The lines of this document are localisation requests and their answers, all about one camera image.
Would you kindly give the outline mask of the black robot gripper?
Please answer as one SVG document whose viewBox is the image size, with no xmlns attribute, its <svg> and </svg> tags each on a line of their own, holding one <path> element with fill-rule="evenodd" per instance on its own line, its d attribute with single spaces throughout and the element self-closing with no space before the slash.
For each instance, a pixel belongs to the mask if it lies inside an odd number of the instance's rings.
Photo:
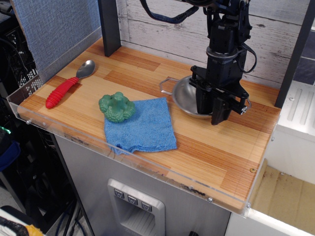
<svg viewBox="0 0 315 236">
<path fill-rule="evenodd" d="M 234 49 L 231 53 L 220 54 L 207 50 L 207 67 L 193 66 L 189 84 L 196 88 L 196 104 L 199 114 L 212 114 L 212 125 L 228 119 L 231 113 L 230 98 L 220 98 L 217 90 L 234 95 L 244 105 L 249 94 L 240 85 L 244 73 L 247 50 Z"/>
</svg>

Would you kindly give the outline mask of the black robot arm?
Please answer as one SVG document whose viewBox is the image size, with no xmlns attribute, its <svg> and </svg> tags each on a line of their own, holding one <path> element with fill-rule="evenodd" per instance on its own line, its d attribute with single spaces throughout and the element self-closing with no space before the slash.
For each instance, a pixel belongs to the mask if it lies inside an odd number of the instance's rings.
<svg viewBox="0 0 315 236">
<path fill-rule="evenodd" d="M 247 0 L 192 0 L 191 4 L 203 7 L 207 16 L 208 38 L 207 67 L 193 66 L 190 85 L 195 87 L 197 112 L 211 115 L 212 125 L 229 118 L 231 111 L 244 114 L 249 94 L 240 80 L 247 71 L 245 44 L 252 29 L 249 23 Z"/>
</svg>

